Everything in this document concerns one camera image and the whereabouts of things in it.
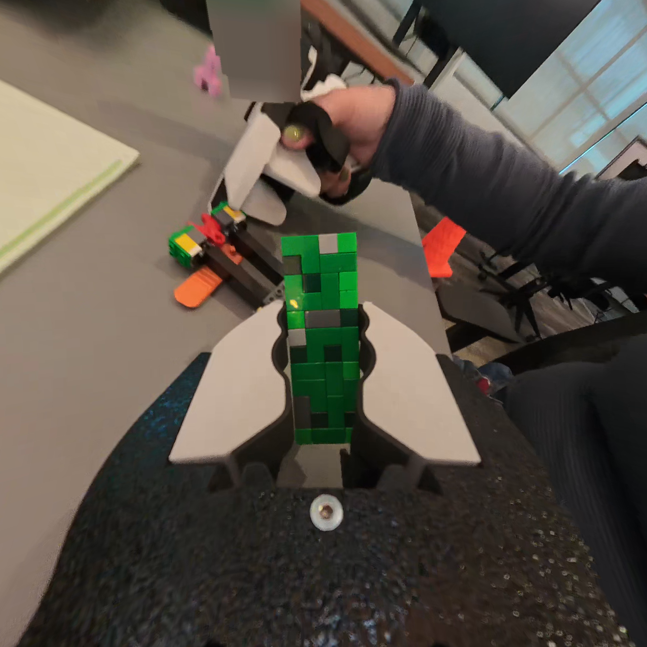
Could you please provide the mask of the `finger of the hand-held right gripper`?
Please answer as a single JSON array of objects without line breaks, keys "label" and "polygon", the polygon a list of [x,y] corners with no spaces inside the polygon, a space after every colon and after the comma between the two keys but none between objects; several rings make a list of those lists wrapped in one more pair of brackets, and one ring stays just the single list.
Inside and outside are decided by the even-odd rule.
[{"label": "finger of the hand-held right gripper", "polygon": [[244,213],[282,212],[276,191],[261,179],[279,141],[279,127],[262,107],[262,103],[254,104],[246,128],[216,182],[209,212],[222,202]]},{"label": "finger of the hand-held right gripper", "polygon": [[285,221],[286,205],[294,193],[315,198],[320,190],[319,175],[306,152],[278,147],[243,201],[241,210],[258,221],[279,226]]}]

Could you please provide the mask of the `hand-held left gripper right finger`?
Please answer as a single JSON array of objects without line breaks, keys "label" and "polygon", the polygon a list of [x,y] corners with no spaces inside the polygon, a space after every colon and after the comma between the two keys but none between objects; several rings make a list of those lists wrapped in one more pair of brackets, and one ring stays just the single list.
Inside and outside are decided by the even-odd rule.
[{"label": "hand-held left gripper right finger", "polygon": [[481,456],[433,349],[374,303],[359,307],[350,489],[441,489],[437,467]]}]

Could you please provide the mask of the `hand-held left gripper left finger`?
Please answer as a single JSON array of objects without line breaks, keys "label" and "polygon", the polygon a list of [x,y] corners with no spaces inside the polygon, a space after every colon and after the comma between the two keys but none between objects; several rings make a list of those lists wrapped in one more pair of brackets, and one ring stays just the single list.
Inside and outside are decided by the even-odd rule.
[{"label": "hand-held left gripper left finger", "polygon": [[168,461],[212,465],[213,485],[277,484],[295,441],[285,304],[272,302],[213,348]]}]

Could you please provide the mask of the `green brick block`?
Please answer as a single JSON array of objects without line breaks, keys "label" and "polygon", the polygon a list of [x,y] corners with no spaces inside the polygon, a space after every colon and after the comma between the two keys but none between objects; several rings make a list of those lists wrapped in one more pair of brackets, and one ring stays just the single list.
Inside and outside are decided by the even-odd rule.
[{"label": "green brick block", "polygon": [[281,240],[298,445],[351,441],[361,377],[357,252],[354,232]]}]

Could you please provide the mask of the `black brick model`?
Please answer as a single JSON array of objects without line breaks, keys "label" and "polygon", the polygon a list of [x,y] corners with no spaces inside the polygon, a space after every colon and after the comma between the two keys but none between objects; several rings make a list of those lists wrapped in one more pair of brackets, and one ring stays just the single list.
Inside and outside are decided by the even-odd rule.
[{"label": "black brick model", "polygon": [[219,287],[229,284],[254,309],[285,298],[282,263],[248,230],[246,214],[226,202],[172,233],[167,249],[188,277],[207,266],[222,278]]}]

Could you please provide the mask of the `person's right forearm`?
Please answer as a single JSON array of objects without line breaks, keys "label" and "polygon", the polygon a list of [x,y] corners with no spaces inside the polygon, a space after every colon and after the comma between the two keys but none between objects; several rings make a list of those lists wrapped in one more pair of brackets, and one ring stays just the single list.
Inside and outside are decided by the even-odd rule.
[{"label": "person's right forearm", "polygon": [[377,179],[518,261],[646,292],[646,179],[562,176],[425,86],[388,84],[395,104],[371,164]]}]

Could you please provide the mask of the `grey desk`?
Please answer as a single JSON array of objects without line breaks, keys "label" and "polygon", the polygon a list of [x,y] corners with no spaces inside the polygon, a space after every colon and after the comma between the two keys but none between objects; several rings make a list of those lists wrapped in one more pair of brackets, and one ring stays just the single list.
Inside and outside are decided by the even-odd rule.
[{"label": "grey desk", "polygon": [[205,204],[244,101],[192,83],[206,37],[157,1],[2,1],[1,79],[141,154],[1,279],[1,645],[17,644],[77,507],[140,414],[250,309],[196,312],[166,238]]}]

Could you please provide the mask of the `person's right hand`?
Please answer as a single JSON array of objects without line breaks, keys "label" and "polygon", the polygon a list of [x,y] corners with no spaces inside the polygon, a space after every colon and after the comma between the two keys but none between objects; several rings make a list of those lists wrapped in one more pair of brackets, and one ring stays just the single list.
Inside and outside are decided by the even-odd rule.
[{"label": "person's right hand", "polygon": [[[352,159],[362,169],[367,169],[376,154],[380,140],[392,116],[396,88],[393,85],[365,85],[335,89],[314,97],[337,127],[347,137]],[[306,150],[313,136],[301,125],[286,125],[281,143],[289,150]],[[338,172],[320,172],[319,196],[329,203],[336,198],[346,198],[351,184],[351,169],[345,162]]]}]

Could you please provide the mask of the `person's colourful shoe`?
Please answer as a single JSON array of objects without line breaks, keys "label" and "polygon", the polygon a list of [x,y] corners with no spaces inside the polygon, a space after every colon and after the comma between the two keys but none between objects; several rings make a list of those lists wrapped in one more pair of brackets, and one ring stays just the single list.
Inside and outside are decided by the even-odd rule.
[{"label": "person's colourful shoe", "polygon": [[452,355],[453,363],[461,374],[475,384],[479,391],[490,399],[503,402],[508,386],[514,381],[512,371],[499,362],[488,362],[477,367],[472,361]]}]

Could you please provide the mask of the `pink toy figure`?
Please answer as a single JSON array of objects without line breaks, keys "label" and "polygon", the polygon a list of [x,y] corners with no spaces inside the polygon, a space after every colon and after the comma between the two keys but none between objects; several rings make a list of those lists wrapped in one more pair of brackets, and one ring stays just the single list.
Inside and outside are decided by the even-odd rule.
[{"label": "pink toy figure", "polygon": [[204,93],[213,98],[222,94],[222,69],[220,57],[211,44],[205,53],[202,62],[193,69],[194,84]]}]

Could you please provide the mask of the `wooden table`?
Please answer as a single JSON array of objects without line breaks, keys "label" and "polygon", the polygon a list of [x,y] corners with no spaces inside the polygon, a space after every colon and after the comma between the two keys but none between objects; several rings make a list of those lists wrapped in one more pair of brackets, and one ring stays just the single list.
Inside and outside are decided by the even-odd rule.
[{"label": "wooden table", "polygon": [[344,58],[372,74],[376,82],[397,78],[413,85],[420,72],[398,46],[383,36],[359,9],[344,1],[300,1],[301,9],[315,20],[342,49]]}]

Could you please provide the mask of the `orange brick separator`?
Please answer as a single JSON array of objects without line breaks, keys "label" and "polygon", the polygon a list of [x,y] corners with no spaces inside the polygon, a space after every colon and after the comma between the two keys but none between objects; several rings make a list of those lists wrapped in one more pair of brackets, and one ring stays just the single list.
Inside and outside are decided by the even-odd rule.
[{"label": "orange brick separator", "polygon": [[187,309],[197,309],[219,288],[222,278],[202,266],[174,290],[174,299]]}]

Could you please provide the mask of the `red chair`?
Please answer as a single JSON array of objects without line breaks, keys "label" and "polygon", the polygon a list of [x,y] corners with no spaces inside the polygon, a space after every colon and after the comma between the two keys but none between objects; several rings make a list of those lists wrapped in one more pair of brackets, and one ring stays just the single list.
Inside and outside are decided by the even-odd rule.
[{"label": "red chair", "polygon": [[431,279],[450,278],[449,260],[466,235],[465,229],[448,217],[443,217],[424,238],[422,247]]}]

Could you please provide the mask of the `black office chair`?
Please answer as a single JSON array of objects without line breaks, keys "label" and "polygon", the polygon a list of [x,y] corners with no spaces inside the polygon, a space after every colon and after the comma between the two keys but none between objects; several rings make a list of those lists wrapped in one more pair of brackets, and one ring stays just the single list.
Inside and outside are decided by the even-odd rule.
[{"label": "black office chair", "polygon": [[525,337],[527,342],[535,342],[542,338],[531,303],[531,299],[541,292],[550,298],[557,298],[570,309],[573,309],[573,302],[576,300],[590,302],[596,309],[595,323],[610,320],[612,313],[626,316],[646,311],[646,295],[597,278],[560,276],[537,270],[536,276],[528,282],[514,287],[509,280],[522,271],[530,270],[530,264],[515,261],[504,270],[497,271],[494,264],[497,257],[497,252],[488,255],[480,251],[477,279],[481,283],[491,279],[503,289],[501,293],[486,289],[482,291],[496,296],[501,305],[513,311],[514,330],[517,334],[521,334],[523,320],[527,321],[532,329],[532,333]]}]

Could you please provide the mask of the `person's leg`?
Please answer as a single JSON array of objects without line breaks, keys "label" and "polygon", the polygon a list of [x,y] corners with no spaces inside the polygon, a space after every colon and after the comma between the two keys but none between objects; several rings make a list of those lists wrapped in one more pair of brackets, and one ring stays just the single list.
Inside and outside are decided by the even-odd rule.
[{"label": "person's leg", "polygon": [[646,336],[605,362],[527,371],[503,391],[507,416],[591,548],[611,607],[645,646]]}]

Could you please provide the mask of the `black television screen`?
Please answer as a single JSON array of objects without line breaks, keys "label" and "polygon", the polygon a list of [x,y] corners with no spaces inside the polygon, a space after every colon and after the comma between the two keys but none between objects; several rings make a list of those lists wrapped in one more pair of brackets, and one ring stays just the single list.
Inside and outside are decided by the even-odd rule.
[{"label": "black television screen", "polygon": [[598,5],[598,1],[412,1],[393,36],[399,46],[421,11],[437,56],[431,88],[465,53],[510,98]]}]

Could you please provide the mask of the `instruction booklet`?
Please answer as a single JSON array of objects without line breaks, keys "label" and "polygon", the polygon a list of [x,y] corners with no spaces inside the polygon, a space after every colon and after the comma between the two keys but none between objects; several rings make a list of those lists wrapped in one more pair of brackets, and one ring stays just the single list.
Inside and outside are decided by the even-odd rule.
[{"label": "instruction booklet", "polygon": [[1,272],[139,158],[137,150],[1,82]]}]

